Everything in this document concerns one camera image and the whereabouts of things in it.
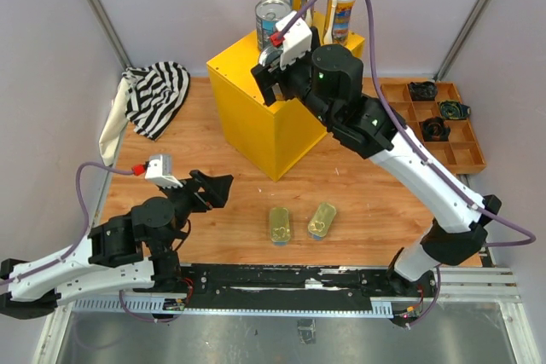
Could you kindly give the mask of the yellow tall congee can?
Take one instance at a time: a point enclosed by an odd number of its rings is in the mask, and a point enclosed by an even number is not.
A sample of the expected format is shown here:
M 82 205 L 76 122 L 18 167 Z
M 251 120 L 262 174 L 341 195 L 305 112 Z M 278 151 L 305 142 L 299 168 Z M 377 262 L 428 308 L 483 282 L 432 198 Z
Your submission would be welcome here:
M 351 12 L 356 0 L 328 0 L 322 34 L 323 44 L 346 45 L 349 37 Z

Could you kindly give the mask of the blue Progresso soup can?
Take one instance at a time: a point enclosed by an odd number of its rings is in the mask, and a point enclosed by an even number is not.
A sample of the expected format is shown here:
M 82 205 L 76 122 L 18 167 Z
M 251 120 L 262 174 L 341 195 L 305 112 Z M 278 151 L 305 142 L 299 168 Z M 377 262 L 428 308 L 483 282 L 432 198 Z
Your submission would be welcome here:
M 261 0 L 255 6 L 256 35 L 258 50 L 270 44 L 270 36 L 278 21 L 286 17 L 292 8 L 286 0 Z

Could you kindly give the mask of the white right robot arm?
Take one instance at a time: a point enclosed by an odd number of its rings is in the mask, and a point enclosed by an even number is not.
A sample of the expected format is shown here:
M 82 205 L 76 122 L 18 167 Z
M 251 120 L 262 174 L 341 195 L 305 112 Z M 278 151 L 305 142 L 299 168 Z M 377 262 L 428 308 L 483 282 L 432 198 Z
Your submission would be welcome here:
M 260 53 L 251 74 L 265 105 L 278 95 L 299 100 L 343 147 L 395 176 L 433 214 L 430 229 L 390 262 L 388 289 L 407 295 L 431 269 L 457 266 L 476 254 L 501 200 L 467 188 L 434 157 L 423 159 L 425 148 L 404 119 L 362 92 L 363 62 L 347 48 L 320 45 L 316 28 L 304 44 L 288 65 L 282 64 L 281 47 L 269 45 Z

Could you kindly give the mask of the gold tin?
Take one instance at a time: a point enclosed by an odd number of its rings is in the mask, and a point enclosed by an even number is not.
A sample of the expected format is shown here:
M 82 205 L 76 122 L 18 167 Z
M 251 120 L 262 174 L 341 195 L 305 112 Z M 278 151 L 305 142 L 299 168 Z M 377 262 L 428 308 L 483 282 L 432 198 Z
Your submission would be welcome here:
M 337 214 L 336 208 L 328 202 L 322 202 L 307 225 L 312 239 L 322 240 L 328 233 Z
M 270 240 L 276 246 L 286 245 L 292 238 L 289 210 L 285 207 L 274 207 L 269 213 Z

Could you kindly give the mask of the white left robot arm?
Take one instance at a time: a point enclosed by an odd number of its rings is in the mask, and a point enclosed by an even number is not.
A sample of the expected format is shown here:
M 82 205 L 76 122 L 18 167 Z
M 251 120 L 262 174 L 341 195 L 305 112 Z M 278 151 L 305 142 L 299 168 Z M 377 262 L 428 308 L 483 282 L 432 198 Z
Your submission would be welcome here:
M 172 245 L 188 237 L 191 214 L 225 206 L 234 178 L 199 170 L 186 179 L 164 170 L 139 171 L 159 196 L 95 226 L 74 248 L 36 262 L 2 262 L 1 277 L 9 285 L 1 296 L 2 315 L 29 320 L 91 294 L 180 287 L 183 271 Z

